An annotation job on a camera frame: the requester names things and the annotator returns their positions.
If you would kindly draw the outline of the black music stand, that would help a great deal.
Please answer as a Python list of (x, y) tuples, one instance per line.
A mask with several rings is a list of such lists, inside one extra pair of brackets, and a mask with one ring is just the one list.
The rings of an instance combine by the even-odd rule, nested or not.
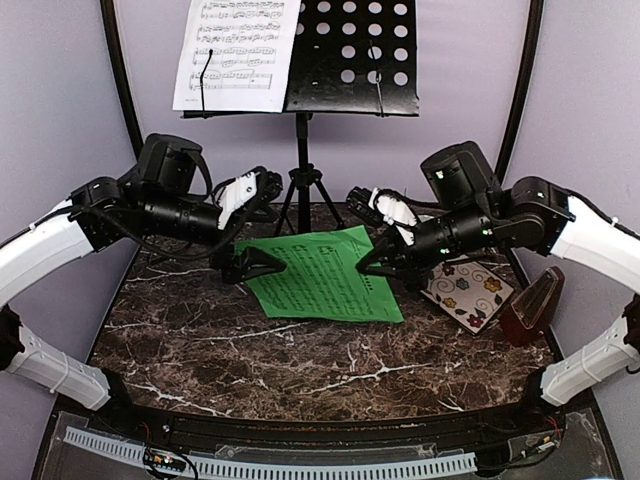
[[(299, 1), (283, 111), (295, 117), (298, 165), (285, 201), (296, 201), (296, 233), (311, 230), (311, 191), (334, 205), (321, 172), (309, 160), (315, 114), (416, 116), (417, 26), (412, 1)], [(180, 111), (186, 118), (260, 112)]]

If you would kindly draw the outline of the dark red wooden metronome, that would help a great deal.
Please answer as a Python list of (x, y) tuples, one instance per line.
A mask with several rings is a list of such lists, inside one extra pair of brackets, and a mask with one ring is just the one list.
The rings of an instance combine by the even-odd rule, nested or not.
[(562, 270), (549, 267), (505, 307), (499, 324), (511, 345), (522, 347), (545, 334), (553, 321), (564, 284)]

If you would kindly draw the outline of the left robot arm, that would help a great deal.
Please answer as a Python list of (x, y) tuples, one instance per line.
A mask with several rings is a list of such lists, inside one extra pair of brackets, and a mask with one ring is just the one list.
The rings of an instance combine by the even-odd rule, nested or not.
[(233, 241), (248, 222), (271, 222), (270, 207), (282, 191), (280, 174), (262, 166), (214, 185), (200, 145), (154, 133), (144, 141), (137, 163), (118, 179), (98, 177), (73, 191), (18, 234), (1, 244), (1, 368), (66, 396), (120, 436), (141, 427), (140, 412), (119, 375), (91, 367), (49, 345), (9, 306), (18, 294), (72, 261), (129, 238), (166, 258), (151, 236), (204, 246), (227, 284), (280, 273), (284, 262), (255, 248), (236, 252)]

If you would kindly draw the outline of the white sheet music paper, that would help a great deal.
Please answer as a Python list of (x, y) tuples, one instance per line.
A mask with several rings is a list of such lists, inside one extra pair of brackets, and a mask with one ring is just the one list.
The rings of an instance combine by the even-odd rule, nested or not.
[(299, 1), (193, 1), (172, 109), (283, 111)]

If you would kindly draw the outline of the green paper sheet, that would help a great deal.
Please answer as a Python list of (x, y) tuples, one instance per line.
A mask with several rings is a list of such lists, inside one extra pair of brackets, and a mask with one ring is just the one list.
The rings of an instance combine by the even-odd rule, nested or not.
[(269, 318), (401, 323), (404, 317), (388, 281), (358, 273), (356, 263), (373, 245), (364, 226), (245, 240), (286, 264), (281, 273), (246, 284)]

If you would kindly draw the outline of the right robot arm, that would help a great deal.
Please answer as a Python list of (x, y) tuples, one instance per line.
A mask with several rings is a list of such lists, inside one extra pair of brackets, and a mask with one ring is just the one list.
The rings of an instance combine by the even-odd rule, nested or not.
[(387, 230), (356, 269), (421, 290), (439, 264), (489, 247), (526, 248), (589, 267), (639, 290), (639, 236), (583, 195), (536, 176), (503, 189), (480, 147), (466, 141), (425, 159), (421, 171), (441, 215), (419, 219), (419, 201), (355, 187), (348, 209)]

